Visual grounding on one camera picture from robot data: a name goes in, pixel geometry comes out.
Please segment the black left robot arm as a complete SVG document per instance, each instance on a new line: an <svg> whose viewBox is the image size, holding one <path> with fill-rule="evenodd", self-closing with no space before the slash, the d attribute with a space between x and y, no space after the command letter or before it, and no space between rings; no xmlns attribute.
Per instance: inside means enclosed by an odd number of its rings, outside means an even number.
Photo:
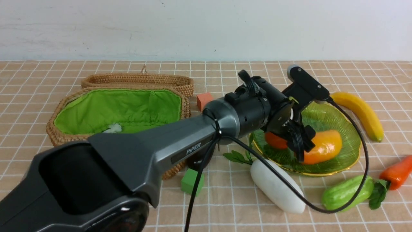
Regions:
<svg viewBox="0 0 412 232"><path fill-rule="evenodd" d="M253 77L253 90L212 100L203 113L138 133L100 133L34 156L1 201L2 232L140 232L162 175L197 151L260 128L299 144L294 103Z"/></svg>

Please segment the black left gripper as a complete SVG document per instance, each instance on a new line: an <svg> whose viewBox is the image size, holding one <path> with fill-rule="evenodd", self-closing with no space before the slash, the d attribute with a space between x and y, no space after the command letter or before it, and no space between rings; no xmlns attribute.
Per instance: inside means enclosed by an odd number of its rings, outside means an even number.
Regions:
<svg viewBox="0 0 412 232"><path fill-rule="evenodd" d="M294 151L298 162L304 162L304 152L315 148L312 141L315 130L310 125L303 125L297 106L298 102L293 97L275 105L265 125L265 132L281 138L288 137L288 147Z"/></svg>

